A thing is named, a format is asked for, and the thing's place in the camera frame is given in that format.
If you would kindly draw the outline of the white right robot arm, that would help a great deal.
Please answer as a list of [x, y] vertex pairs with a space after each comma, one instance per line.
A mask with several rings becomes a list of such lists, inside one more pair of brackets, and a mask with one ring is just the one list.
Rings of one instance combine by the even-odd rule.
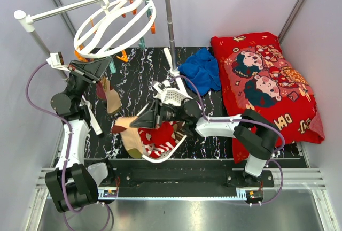
[[262, 170], [277, 151], [277, 141], [282, 141], [281, 148], [285, 146], [280, 130], [256, 111], [247, 109], [238, 115], [209, 117], [204, 113], [203, 104], [196, 99], [185, 99], [179, 106], [154, 99], [130, 127], [157, 129], [166, 121], [183, 122], [188, 135], [238, 140], [249, 153], [242, 175], [244, 183], [251, 187], [261, 181]]

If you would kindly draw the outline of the red white striped sock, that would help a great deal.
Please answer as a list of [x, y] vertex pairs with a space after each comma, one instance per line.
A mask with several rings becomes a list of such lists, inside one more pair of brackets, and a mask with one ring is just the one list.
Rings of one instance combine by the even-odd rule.
[[176, 124], [176, 122], [165, 121], [158, 129], [139, 128], [138, 133], [142, 143], [144, 145], [154, 145], [156, 147], [167, 145], [168, 143], [171, 147], [176, 146], [177, 143], [175, 141], [173, 124]]

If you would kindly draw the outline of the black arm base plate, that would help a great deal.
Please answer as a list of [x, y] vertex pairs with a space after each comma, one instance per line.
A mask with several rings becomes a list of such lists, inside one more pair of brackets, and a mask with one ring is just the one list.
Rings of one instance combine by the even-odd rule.
[[119, 197], [132, 199], [231, 199], [237, 189], [274, 188], [270, 170], [259, 178], [244, 176], [244, 163], [231, 159], [110, 160], [120, 179]]

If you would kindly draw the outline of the red white santa sock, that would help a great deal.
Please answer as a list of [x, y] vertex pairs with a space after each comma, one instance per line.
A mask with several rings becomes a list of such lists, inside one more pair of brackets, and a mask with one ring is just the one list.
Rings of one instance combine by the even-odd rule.
[[171, 151], [172, 149], [174, 149], [174, 146], [169, 142], [159, 144], [159, 145], [154, 145], [154, 144], [145, 145], [147, 156], [152, 159], [159, 159], [163, 155], [165, 155], [165, 153]]

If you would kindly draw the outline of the beige olive striped sock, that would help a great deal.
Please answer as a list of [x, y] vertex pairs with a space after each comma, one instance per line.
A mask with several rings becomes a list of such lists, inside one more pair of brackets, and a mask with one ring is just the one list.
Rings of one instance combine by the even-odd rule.
[[119, 94], [113, 89], [106, 77], [102, 77], [101, 81], [97, 83], [96, 95], [99, 99], [106, 101], [108, 114], [116, 114], [121, 109]]
[[112, 133], [121, 135], [123, 146], [132, 158], [141, 159], [143, 145], [138, 129], [130, 127], [130, 124], [136, 119], [137, 116], [118, 117], [112, 127]]

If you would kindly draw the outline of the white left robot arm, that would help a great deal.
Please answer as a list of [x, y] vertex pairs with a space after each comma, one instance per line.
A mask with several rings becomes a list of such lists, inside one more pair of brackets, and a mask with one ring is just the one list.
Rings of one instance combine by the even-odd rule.
[[69, 72], [66, 88], [50, 101], [55, 115], [64, 123], [64, 141], [55, 169], [45, 175], [54, 205], [63, 213], [96, 203], [100, 184], [110, 186], [115, 181], [115, 172], [104, 160], [84, 165], [87, 135], [91, 129], [96, 134], [101, 130], [83, 94], [90, 84], [100, 81], [111, 59], [72, 60], [66, 65], [60, 53], [52, 53], [46, 62], [54, 69]]

